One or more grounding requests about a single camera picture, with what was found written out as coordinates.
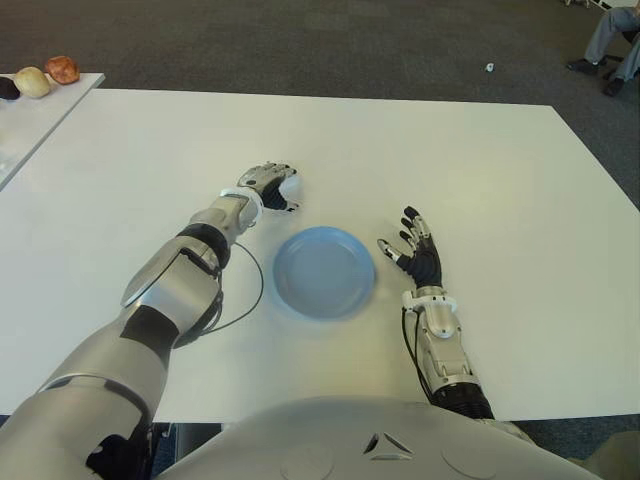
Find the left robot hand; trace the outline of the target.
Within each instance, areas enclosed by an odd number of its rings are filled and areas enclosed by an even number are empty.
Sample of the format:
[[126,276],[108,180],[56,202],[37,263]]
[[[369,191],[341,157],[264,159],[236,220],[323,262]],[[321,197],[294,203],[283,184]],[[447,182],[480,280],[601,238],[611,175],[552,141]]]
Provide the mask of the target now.
[[250,168],[238,180],[237,186],[253,190],[262,205],[270,210],[294,212],[299,204],[287,199],[281,186],[297,176],[297,170],[284,163],[266,163]]

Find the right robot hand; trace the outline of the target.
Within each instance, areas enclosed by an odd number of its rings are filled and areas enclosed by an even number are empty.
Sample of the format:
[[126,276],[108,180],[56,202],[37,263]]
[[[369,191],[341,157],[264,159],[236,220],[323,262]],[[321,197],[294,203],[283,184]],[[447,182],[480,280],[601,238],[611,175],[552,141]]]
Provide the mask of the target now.
[[417,288],[442,288],[441,260],[428,225],[411,206],[407,206],[403,214],[401,223],[404,230],[399,235],[409,245],[411,253],[402,253],[384,239],[377,240],[379,250],[406,273]]

